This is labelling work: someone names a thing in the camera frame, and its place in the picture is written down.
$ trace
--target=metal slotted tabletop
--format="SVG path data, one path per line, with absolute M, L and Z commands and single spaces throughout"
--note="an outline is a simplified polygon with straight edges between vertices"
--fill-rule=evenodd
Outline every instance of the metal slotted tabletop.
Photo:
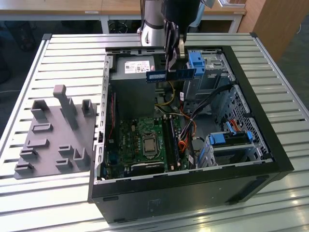
M 245 203 L 111 225 L 94 204 L 87 203 L 89 172 L 15 180 L 14 167 L 31 124 L 29 109 L 34 99 L 56 105 L 53 87 L 64 84 L 74 103 L 91 99 L 99 112 L 104 48 L 140 46 L 138 36 L 130 34 L 53 35 L 42 41 L 0 140 L 0 231 L 308 229 L 308 111 L 261 42 L 251 35 L 190 34 L 186 44 L 232 46 L 295 171 Z

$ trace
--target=wooden cabinet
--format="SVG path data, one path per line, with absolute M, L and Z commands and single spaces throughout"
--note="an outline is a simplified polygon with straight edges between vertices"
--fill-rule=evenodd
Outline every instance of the wooden cabinet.
M 275 61 L 309 11 L 309 0 L 247 0 L 238 32 L 255 32 Z

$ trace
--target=green circuit board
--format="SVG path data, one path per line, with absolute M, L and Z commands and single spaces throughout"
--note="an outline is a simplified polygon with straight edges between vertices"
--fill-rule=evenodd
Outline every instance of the green circuit board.
M 174 119 L 174 127 L 180 131 L 179 119 Z M 153 135 L 156 138 L 157 154 L 152 157 L 144 155 L 143 138 L 145 135 Z M 166 161 L 166 150 L 162 131 L 162 119 L 139 118 L 123 121 L 120 124 L 120 149 L 119 155 L 123 158 L 123 164 L 138 162 Z
M 180 119 L 173 117 L 176 135 L 181 131 Z M 151 141 L 150 155 L 147 153 L 147 141 Z M 110 158 L 117 159 L 111 170 L 113 178 L 123 177 L 123 170 L 132 164 L 148 162 L 164 162 L 165 171 L 168 171 L 164 135 L 161 117 L 138 118 L 124 120 L 119 126 L 119 148 L 117 152 L 110 152 Z M 181 169 L 185 169 L 186 160 L 181 160 Z

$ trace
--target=red wire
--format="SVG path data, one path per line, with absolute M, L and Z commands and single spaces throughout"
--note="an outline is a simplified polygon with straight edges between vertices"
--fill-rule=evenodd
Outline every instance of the red wire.
M 113 104 L 114 104 L 114 97 L 113 97 L 113 94 L 112 94 L 112 129 L 111 129 L 110 135 L 108 136 L 108 139 L 110 139 L 110 138 L 111 138 L 111 135 L 112 135 L 112 130 L 114 129 Z

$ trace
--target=floor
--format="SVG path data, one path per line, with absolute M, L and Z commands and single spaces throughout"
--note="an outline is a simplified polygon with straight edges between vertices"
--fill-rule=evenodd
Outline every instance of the floor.
M 82 34 L 82 33 L 102 33 L 100 22 L 32 22 L 33 35 L 37 42 L 37 47 L 43 34 Z M 309 66 L 307 57 L 309 56 L 309 15 L 302 23 L 301 30 L 295 35 L 286 52 L 278 62 L 278 66 L 288 79 L 293 89 L 299 95 L 303 103 L 309 108 Z M 0 137 L 4 131 L 11 111 L 17 100 L 19 90 L 22 88 L 24 80 L 30 69 L 36 54 L 36 49 L 31 52 L 22 52 L 16 46 L 10 33 L 0 22 L 0 53 L 4 56 L 12 77 L 3 84 L 0 84 Z

